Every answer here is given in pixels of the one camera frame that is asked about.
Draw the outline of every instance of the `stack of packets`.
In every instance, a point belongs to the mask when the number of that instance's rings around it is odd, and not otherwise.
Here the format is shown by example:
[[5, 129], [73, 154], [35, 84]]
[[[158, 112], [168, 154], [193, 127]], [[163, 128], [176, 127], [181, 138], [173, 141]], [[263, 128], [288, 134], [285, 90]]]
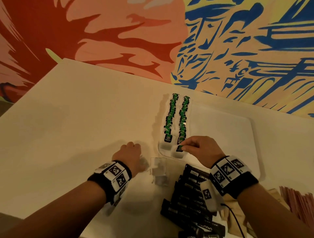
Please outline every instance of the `stack of packets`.
[[292, 188], [280, 187], [281, 196], [290, 206], [290, 211], [314, 231], [313, 194], [301, 195]]
[[209, 174], [186, 164], [183, 175], [175, 183], [171, 201], [163, 200], [161, 215], [184, 231], [179, 238], [222, 238], [225, 226], [213, 222], [217, 212], [206, 208], [200, 183], [208, 180]]
[[[280, 194], [278, 193], [278, 191], [275, 188], [268, 190], [268, 192], [278, 202], [280, 202], [283, 206], [285, 206], [287, 209], [290, 209], [289, 206], [286, 204], [284, 199], [280, 196]], [[226, 195], [224, 195], [224, 201], [225, 201], [225, 204], [227, 204], [232, 209], [233, 213], [235, 214], [235, 216], [236, 216], [236, 218], [240, 224], [240, 227], [243, 231], [244, 236], [247, 237], [247, 233], [249, 233], [251, 236], [257, 237], [253, 228], [247, 222], [245, 215], [244, 215], [243, 211], [241, 210], [237, 200], [232, 198], [230, 195], [226, 194]], [[227, 221], [228, 232], [230, 234], [236, 235], [238, 237], [242, 237], [242, 234], [240, 232], [238, 224], [237, 224], [234, 216], [232, 215], [232, 213], [230, 212], [230, 210], [228, 208], [224, 208], [223, 210], [221, 210], [220, 216], [221, 216], [222, 220]]]

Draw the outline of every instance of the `red mural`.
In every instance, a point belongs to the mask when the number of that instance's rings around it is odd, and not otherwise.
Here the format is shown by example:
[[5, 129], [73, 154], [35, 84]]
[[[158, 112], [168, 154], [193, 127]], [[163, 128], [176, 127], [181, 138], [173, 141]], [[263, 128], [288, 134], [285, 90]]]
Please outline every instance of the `red mural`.
[[[14, 26], [12, 34], [7, 26], [0, 21], [0, 34], [11, 45], [10, 56], [14, 59], [20, 70], [3, 61], [0, 64], [15, 71], [23, 79], [24, 86], [15, 86], [10, 82], [0, 84], [0, 96], [9, 102], [16, 102], [31, 87], [33, 87], [43, 76], [45, 76], [56, 62], [48, 55], [46, 48], [52, 50], [60, 58], [75, 59], [78, 49], [86, 44], [83, 39], [94, 41], [113, 42], [123, 47], [136, 47], [151, 53], [157, 59], [173, 63], [170, 52], [181, 42], [161, 44], [154, 43], [140, 38], [120, 38], [124, 32], [134, 30], [142, 26], [163, 25], [169, 20], [154, 20], [138, 16], [137, 14], [128, 15], [132, 22], [138, 24], [124, 27], [102, 29], [95, 33], [85, 32], [87, 25], [100, 14], [67, 20], [67, 11], [75, 0], [69, 0], [65, 6], [61, 5], [60, 0], [56, 6], [53, 0], [2, 0], [8, 17]], [[140, 68], [161, 77], [156, 71], [160, 65], [153, 62], [151, 65], [139, 65], [130, 62], [129, 59], [134, 54], [121, 53], [122, 57], [104, 60], [84, 61], [90, 64], [109, 63], [116, 65], [126, 65]]]

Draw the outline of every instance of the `wall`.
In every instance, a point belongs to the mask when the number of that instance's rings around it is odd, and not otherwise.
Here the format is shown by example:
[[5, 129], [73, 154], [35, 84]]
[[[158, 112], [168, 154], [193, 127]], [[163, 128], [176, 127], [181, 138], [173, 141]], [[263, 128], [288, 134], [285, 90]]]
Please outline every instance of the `wall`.
[[0, 6], [6, 101], [16, 102], [70, 58], [314, 117], [314, 0], [0, 0]]

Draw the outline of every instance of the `barcode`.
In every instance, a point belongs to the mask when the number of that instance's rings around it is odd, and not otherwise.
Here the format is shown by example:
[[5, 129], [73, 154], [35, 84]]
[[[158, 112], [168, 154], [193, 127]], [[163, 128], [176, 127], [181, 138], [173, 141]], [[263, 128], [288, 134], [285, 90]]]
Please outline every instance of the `barcode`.
[[195, 179], [189, 178], [189, 180], [193, 181], [194, 183], [197, 183]]
[[189, 188], [193, 188], [193, 186], [192, 185], [189, 185], [189, 184], [184, 184], [185, 186], [187, 186], [187, 187], [189, 187]]
[[186, 205], [182, 204], [182, 203], [178, 203], [178, 205], [183, 206], [183, 207], [187, 207]]
[[177, 211], [177, 210], [172, 209], [172, 208], [168, 208], [168, 210], [169, 210], [169, 211], [171, 211], [171, 212], [174, 212], [174, 213], [178, 213], [178, 211]]
[[195, 172], [195, 171], [193, 171], [193, 170], [191, 170], [191, 174], [193, 174], [193, 175], [195, 175], [195, 176], [197, 176], [197, 177], [198, 177], [198, 173], [197, 173], [197, 172]]

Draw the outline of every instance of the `painted wall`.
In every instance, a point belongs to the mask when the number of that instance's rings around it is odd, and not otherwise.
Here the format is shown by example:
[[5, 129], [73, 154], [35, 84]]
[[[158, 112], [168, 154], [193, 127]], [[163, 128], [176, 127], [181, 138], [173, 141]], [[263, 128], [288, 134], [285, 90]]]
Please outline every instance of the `painted wall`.
[[0, 99], [16, 102], [66, 57], [311, 118], [313, 11], [314, 0], [0, 0]]

